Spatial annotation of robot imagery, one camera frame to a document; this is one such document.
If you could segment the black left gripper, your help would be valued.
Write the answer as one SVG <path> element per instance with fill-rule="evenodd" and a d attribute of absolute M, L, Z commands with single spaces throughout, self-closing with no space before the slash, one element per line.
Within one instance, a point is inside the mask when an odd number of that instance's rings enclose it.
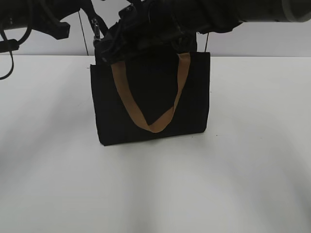
<path fill-rule="evenodd" d="M 69 37 L 70 25 L 62 20 L 80 11 L 76 0 L 33 0 L 32 29 L 60 40 Z"/>

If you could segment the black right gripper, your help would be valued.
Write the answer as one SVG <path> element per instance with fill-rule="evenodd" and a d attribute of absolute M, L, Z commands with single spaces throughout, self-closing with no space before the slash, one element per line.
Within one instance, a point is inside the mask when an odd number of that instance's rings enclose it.
<path fill-rule="evenodd" d="M 113 64 L 157 47 L 192 50 L 192 34 L 179 24 L 174 0 L 132 0 L 96 44 L 96 62 Z"/>

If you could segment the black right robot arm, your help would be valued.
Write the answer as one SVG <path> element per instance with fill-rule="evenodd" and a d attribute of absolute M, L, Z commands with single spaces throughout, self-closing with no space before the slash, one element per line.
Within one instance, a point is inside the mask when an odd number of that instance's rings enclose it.
<path fill-rule="evenodd" d="M 306 22 L 308 0 L 133 0 L 95 45 L 112 64 L 153 50 L 194 51 L 196 35 L 228 33 L 246 22 Z"/>

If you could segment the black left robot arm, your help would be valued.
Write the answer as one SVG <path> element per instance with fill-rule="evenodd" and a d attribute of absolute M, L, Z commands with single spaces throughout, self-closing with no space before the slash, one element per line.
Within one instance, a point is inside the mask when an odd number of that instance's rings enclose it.
<path fill-rule="evenodd" d="M 65 39 L 70 25 L 62 19 L 80 9 L 77 0 L 2 0 L 0 26 L 4 30 L 29 27 L 57 40 Z"/>

